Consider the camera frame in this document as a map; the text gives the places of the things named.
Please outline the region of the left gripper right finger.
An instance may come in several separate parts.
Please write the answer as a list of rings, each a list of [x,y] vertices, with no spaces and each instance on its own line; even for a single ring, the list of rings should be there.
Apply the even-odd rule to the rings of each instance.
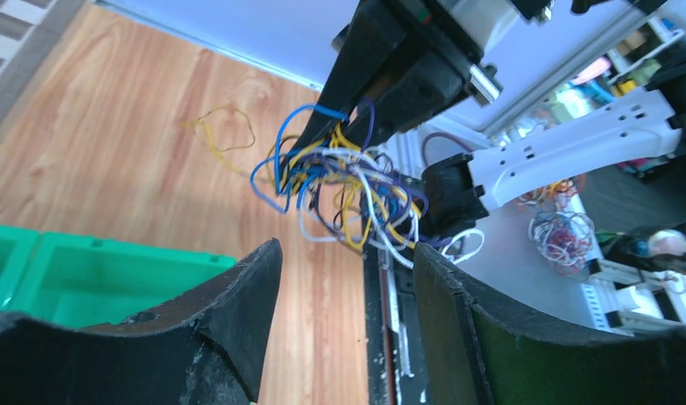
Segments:
[[[626,337],[563,321],[425,243],[413,279],[432,404],[686,404],[686,327]]]

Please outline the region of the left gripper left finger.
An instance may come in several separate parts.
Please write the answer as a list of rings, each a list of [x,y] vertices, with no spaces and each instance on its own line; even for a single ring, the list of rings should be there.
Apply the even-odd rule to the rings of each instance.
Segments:
[[[256,402],[282,264],[268,240],[118,324],[72,329],[0,312],[0,404]]]

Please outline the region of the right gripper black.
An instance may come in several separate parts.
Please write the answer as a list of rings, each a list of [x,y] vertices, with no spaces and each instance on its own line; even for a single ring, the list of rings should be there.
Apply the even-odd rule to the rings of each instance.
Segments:
[[[367,97],[348,140],[369,147],[473,97],[497,100],[502,86],[483,57],[521,17],[514,1],[361,1],[337,39],[338,56],[318,105],[345,116]]]

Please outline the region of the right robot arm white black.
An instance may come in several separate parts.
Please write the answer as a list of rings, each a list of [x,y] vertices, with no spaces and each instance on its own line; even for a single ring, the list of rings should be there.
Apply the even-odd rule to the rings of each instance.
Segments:
[[[547,1],[362,1],[338,37],[320,110],[295,147],[327,141],[360,102],[344,133],[376,146],[473,97],[494,102],[485,47],[504,22],[539,18]],[[422,175],[424,235],[448,237],[553,181],[633,159],[686,151],[686,49],[651,81],[605,108],[508,146],[458,154]]]

